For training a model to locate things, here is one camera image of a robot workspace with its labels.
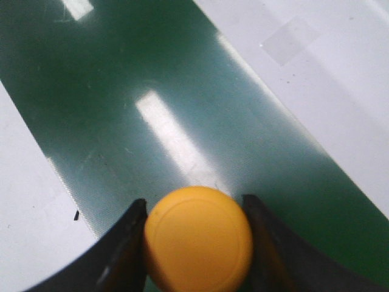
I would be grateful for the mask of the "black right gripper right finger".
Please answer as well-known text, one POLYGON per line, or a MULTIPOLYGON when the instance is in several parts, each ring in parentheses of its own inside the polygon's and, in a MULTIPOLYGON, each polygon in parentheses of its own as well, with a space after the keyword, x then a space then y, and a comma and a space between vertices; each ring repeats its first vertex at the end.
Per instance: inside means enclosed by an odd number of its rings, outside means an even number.
POLYGON ((252 230, 252 291, 387 291, 337 263, 284 224, 256 195, 243 195, 252 230))

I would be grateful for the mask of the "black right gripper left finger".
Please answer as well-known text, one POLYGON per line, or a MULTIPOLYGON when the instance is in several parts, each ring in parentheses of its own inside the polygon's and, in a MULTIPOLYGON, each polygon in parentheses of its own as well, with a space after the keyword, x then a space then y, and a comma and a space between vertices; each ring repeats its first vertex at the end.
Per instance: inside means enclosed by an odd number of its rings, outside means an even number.
POLYGON ((27 291, 143 291, 146 200, 136 199, 84 254, 27 291))

